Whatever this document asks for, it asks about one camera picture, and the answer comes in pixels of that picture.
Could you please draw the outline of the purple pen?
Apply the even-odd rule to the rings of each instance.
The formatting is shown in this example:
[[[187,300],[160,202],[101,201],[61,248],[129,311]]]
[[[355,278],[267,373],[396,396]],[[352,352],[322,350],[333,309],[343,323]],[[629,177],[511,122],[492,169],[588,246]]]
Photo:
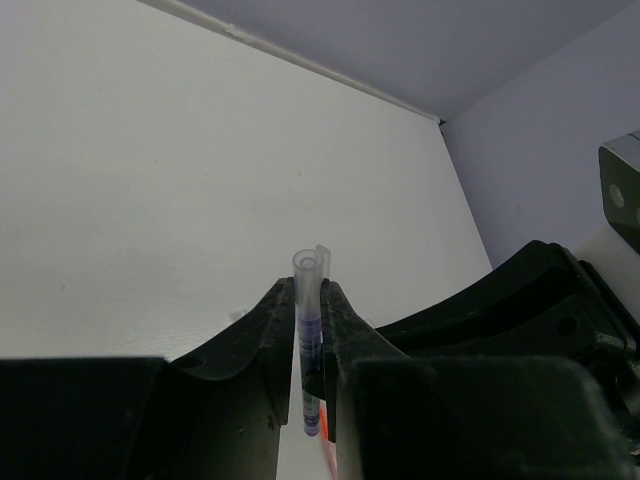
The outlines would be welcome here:
[[[296,311],[301,380],[321,372],[322,325],[320,315]],[[320,399],[302,387],[303,429],[307,436],[315,437],[320,431]]]

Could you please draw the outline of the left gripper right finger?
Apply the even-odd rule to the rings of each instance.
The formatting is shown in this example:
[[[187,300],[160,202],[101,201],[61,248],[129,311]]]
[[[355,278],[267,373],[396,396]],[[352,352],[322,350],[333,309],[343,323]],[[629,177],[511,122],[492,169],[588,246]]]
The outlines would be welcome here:
[[[558,357],[416,359],[320,294],[325,391],[341,479],[631,479],[596,380]]]

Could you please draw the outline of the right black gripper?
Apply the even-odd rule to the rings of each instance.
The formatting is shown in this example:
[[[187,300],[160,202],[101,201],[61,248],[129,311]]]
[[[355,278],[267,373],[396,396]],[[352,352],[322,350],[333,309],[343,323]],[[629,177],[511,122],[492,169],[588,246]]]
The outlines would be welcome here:
[[[579,359],[639,466],[639,325],[595,267],[532,241],[454,296],[379,328],[402,352]]]

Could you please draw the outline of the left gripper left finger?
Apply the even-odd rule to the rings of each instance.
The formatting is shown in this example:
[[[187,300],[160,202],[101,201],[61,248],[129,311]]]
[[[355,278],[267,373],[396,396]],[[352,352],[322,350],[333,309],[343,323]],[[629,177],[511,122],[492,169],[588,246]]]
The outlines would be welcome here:
[[[272,479],[289,412],[294,283],[185,355],[5,359],[5,479]]]

